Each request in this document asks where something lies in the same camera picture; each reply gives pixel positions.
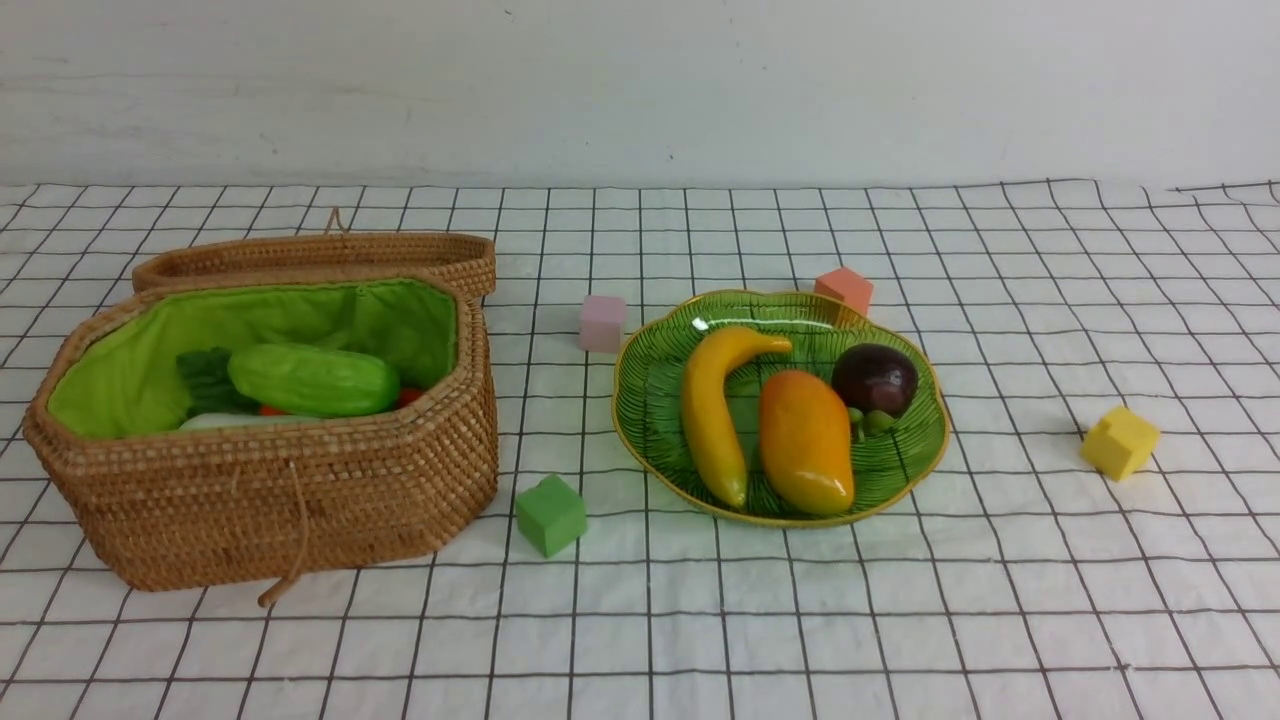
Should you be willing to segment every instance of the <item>wicker basket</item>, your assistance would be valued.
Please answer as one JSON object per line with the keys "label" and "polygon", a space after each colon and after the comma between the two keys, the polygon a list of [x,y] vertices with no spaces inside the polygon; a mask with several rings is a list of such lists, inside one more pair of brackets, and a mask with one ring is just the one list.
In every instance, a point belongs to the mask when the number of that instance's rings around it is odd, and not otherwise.
{"label": "wicker basket", "polygon": [[[329,234],[337,225],[339,234]],[[474,300],[494,291],[493,241],[462,233],[360,232],[342,224],[338,209],[324,233],[232,240],[157,255],[133,269],[133,291],[193,278],[233,275],[246,281],[282,269],[374,265],[428,270]]]}
{"label": "wicker basket", "polygon": [[303,573],[429,555],[466,528],[493,500],[498,478],[480,304],[426,270],[321,268],[275,273],[270,283],[396,277],[453,299],[456,365],[420,400],[365,418],[86,439],[47,404],[93,342],[168,296],[264,281],[174,283],[81,324],[36,392],[23,434],[102,562],[141,591],[280,578],[259,598],[265,607]]}

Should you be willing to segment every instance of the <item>yellow cube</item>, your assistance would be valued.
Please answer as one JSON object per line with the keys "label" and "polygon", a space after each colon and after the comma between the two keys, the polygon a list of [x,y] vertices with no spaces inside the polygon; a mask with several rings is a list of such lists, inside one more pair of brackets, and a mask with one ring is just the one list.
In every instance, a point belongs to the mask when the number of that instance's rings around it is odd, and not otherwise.
{"label": "yellow cube", "polygon": [[1160,428],[1124,405],[1111,410],[1084,436],[1080,455],[1112,480],[1147,464],[1160,442]]}

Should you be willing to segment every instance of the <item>mangosteen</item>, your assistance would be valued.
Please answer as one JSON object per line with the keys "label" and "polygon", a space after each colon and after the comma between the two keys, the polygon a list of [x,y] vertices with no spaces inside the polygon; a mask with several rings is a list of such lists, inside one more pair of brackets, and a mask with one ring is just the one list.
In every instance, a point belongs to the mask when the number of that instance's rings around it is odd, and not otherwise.
{"label": "mangosteen", "polygon": [[850,409],[852,421],[876,436],[906,414],[915,400],[915,364],[887,345],[864,342],[841,354],[831,373],[831,387]]}

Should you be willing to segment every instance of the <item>basket string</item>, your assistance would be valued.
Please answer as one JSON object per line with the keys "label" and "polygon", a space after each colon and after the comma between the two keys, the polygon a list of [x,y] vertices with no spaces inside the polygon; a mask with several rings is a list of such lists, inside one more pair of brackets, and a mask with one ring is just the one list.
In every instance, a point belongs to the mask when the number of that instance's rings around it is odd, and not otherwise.
{"label": "basket string", "polygon": [[324,224],[324,234],[329,234],[329,231],[332,231],[334,225],[338,225],[342,234],[351,232],[349,225],[342,224],[342,210],[339,210],[337,205],[329,210],[329,220]]}
{"label": "basket string", "polygon": [[298,542],[298,555],[293,559],[293,568],[289,573],[275,582],[265,593],[259,596],[259,607],[270,607],[280,600],[289,588],[298,582],[298,571],[302,569],[302,559],[307,555],[307,542],[311,539],[311,516],[307,514],[307,501],[302,496],[302,480],[298,479],[298,468],[289,460],[289,473],[293,475],[293,492],[298,498],[298,512],[302,515],[302,539]]}

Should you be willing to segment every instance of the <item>plate rim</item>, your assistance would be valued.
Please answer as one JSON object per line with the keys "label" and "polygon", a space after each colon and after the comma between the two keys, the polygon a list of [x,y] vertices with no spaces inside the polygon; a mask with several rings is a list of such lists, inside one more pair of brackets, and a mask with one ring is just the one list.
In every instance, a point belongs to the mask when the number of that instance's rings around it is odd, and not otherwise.
{"label": "plate rim", "polygon": [[874,323],[870,318],[867,318],[865,315],[863,315],[863,318],[870,325],[873,325],[874,328],[877,328],[877,329],[879,329],[882,332],[886,332],[886,333],[896,337],[897,340],[900,340],[901,342],[906,343],[913,350],[915,350],[920,355],[920,357],[924,357],[924,361],[928,365],[929,373],[933,375],[933,380],[934,380],[933,382],[933,398],[938,404],[938,409],[942,411],[942,424],[943,424],[943,430],[945,432],[942,433],[942,446],[938,448],[937,456],[934,456],[933,461],[929,462],[929,466],[925,468],[924,471],[922,471],[919,474],[919,477],[916,477],[911,482],[906,483],[906,486],[901,491],[899,491],[896,495],[893,495],[892,497],[890,497],[884,502],[877,505],[876,507],[869,507],[867,510],[863,510],[861,512],[855,512],[852,515],[837,515],[837,516],[833,516],[833,518],[815,518],[813,520],[796,520],[796,519],[788,519],[788,518],[763,518],[760,515],[748,515],[745,512],[733,512],[731,510],[726,510],[723,507],[717,507],[717,506],[710,505],[708,502],[703,502],[703,501],[698,500],[696,497],[692,497],[691,495],[686,493],[684,489],[680,488],[680,486],[677,486],[673,482],[671,482],[671,479],[668,479],[667,475],[664,475],[657,468],[654,468],[649,462],[649,460],[646,457],[644,457],[644,455],[640,451],[637,451],[631,445],[631,441],[628,441],[627,436],[622,432],[622,424],[618,421],[618,389],[620,389],[620,384],[621,384],[618,382],[618,370],[620,370],[620,368],[622,365],[622,357],[626,356],[627,350],[631,347],[631,341],[634,341],[636,337],[639,337],[643,332],[645,332],[650,327],[657,325],[659,323],[663,323],[666,320],[669,320],[676,313],[680,313],[681,310],[684,310],[689,305],[692,305],[695,302],[703,301],[703,300],[705,300],[708,297],[712,297],[712,296],[716,296],[716,295],[726,295],[726,293],[754,295],[754,296],[758,296],[758,297],[791,296],[791,297],[819,299],[823,302],[835,304],[835,305],[842,305],[842,306],[849,307],[850,310],[854,310],[855,313],[858,313],[856,309],[854,309],[852,306],[850,306],[850,305],[847,305],[845,302],[841,302],[840,300],[836,300],[835,297],[831,297],[831,296],[827,296],[827,295],[819,295],[819,293],[815,293],[815,292],[805,292],[805,291],[801,291],[801,290],[780,291],[780,292],[760,292],[760,291],[745,290],[745,288],[744,290],[721,288],[721,290],[713,290],[710,292],[703,292],[703,293],[695,295],[695,296],[690,297],[689,300],[685,300],[684,302],[681,302],[681,304],[676,305],[675,307],[672,307],[666,315],[663,315],[660,318],[657,318],[654,320],[650,320],[650,322],[644,323],[643,325],[640,325],[640,328],[637,328],[636,332],[634,332],[630,336],[627,336],[627,338],[622,342],[622,347],[618,350],[617,359],[613,361],[613,393],[609,397],[609,416],[613,420],[613,432],[614,432],[614,434],[618,436],[618,439],[622,441],[623,447],[626,447],[627,452],[630,452],[631,456],[637,462],[640,462],[640,466],[644,468],[645,471],[652,473],[654,477],[657,477],[659,480],[662,480],[662,484],[667,486],[667,488],[669,488],[673,493],[676,493],[681,500],[684,500],[685,502],[692,505],[694,507],[698,507],[703,512],[707,512],[707,514],[717,516],[717,518],[723,518],[726,520],[732,520],[732,521],[736,521],[736,523],[746,523],[746,524],[751,524],[751,525],[763,525],[763,527],[769,527],[769,528],[788,528],[788,529],[836,528],[836,527],[840,527],[840,525],[849,525],[849,524],[856,523],[859,520],[864,520],[867,518],[870,518],[872,515],[878,515],[878,514],[888,510],[890,507],[897,505],[899,502],[901,502],[902,498],[905,498],[908,495],[911,493],[913,489],[915,489],[915,486],[920,484],[924,480],[924,478],[928,478],[929,475],[933,474],[933,471],[937,469],[937,466],[942,462],[942,459],[946,456],[947,448],[951,446],[951,434],[952,434],[951,413],[947,410],[946,401],[942,397],[942,382],[938,378],[937,372],[934,372],[933,364],[928,361],[928,355],[925,355],[924,351],[920,350],[920,347],[916,343],[911,342],[910,338],[902,336],[901,333],[899,333],[896,331],[891,331],[891,329],[888,329],[888,328],[886,328],[883,325],[879,325],[878,323]]}

